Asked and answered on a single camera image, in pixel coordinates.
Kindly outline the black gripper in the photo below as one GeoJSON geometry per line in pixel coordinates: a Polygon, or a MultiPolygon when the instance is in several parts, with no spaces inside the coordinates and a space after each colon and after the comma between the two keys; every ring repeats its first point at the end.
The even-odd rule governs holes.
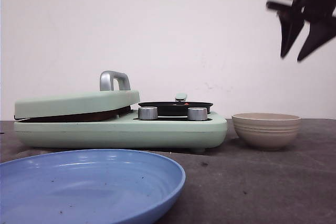
{"type": "Polygon", "coordinates": [[[335,37],[335,16],[333,14],[335,0],[292,0],[291,5],[268,0],[266,8],[278,12],[293,13],[300,17],[279,17],[281,24],[281,58],[287,55],[300,34],[305,23],[303,19],[311,22],[311,24],[308,37],[299,52],[297,61],[304,60],[320,46],[335,37]]]}

